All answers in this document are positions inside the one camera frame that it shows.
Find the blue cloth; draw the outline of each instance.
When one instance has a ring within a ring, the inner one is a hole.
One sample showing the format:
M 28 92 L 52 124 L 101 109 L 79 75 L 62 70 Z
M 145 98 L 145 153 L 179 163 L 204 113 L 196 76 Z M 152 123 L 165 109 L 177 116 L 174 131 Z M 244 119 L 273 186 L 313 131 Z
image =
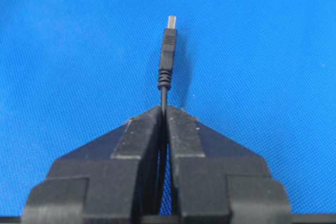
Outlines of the blue cloth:
M 169 103 L 264 156 L 294 213 L 336 213 L 335 2 L 0 0 L 0 215 L 55 158 L 159 103 L 168 15 Z

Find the black plastic connector housing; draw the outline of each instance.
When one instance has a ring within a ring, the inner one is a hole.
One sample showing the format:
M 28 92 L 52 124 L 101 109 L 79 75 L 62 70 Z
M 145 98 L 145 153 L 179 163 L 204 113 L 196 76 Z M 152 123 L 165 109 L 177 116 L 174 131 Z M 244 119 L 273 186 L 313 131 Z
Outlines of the black plastic connector housing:
M 161 90 L 162 87 L 166 87 L 167 90 L 171 88 L 176 36 L 176 29 L 166 28 L 164 30 L 159 66 L 159 82 L 157 85 L 159 90 Z

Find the clamp jaw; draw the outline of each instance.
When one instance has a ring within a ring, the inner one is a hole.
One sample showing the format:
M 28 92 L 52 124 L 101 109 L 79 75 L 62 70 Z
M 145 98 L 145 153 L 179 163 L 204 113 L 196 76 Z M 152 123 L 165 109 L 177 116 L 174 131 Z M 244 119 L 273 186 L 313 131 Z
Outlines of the clamp jaw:
M 173 106 L 166 110 L 173 217 L 155 216 L 162 110 L 153 107 L 57 159 L 25 224 L 291 223 L 265 160 Z

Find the blue background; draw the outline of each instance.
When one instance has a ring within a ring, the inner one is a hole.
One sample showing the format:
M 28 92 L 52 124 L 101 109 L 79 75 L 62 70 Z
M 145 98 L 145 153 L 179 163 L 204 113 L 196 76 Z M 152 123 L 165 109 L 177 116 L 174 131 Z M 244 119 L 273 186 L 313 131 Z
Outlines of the blue background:
M 159 103 L 168 15 L 169 103 L 264 156 L 294 213 L 336 213 L 336 0 L 0 0 L 0 215 Z

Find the usb connector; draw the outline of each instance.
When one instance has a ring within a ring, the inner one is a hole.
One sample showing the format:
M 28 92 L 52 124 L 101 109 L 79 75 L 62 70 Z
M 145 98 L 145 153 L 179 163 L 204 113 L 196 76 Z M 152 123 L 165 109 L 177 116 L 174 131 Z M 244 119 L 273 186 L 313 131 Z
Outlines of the usb connector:
M 177 30 L 176 16 L 169 16 L 168 26 L 163 32 L 163 40 L 161 47 L 161 57 L 159 66 L 159 82 L 157 87 L 161 90 L 165 87 L 167 90 L 171 88 L 171 79 L 174 65 L 174 53 L 176 45 Z

